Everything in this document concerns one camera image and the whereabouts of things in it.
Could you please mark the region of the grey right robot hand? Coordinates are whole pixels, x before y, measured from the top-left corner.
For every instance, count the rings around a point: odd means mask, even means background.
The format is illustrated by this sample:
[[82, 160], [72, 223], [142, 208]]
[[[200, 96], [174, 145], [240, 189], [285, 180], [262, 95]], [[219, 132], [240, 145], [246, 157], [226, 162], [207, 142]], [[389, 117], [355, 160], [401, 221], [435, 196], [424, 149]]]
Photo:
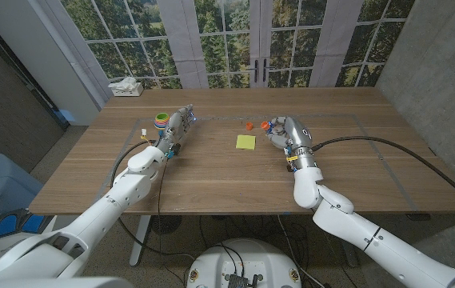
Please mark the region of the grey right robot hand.
[[262, 123], [261, 128], [277, 148], [284, 150], [290, 171], [317, 166], [313, 158], [312, 135], [296, 118], [276, 117]]

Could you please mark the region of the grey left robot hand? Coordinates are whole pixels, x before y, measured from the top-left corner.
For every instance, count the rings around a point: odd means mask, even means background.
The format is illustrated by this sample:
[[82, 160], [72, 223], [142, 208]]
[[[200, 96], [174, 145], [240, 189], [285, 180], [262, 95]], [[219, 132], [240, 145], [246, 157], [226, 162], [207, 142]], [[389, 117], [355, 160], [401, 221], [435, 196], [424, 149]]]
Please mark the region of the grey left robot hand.
[[190, 126], [194, 124], [196, 118], [193, 108], [194, 106], [189, 104], [170, 116], [170, 120], [156, 145], [163, 153], [168, 153], [175, 145], [180, 144]]

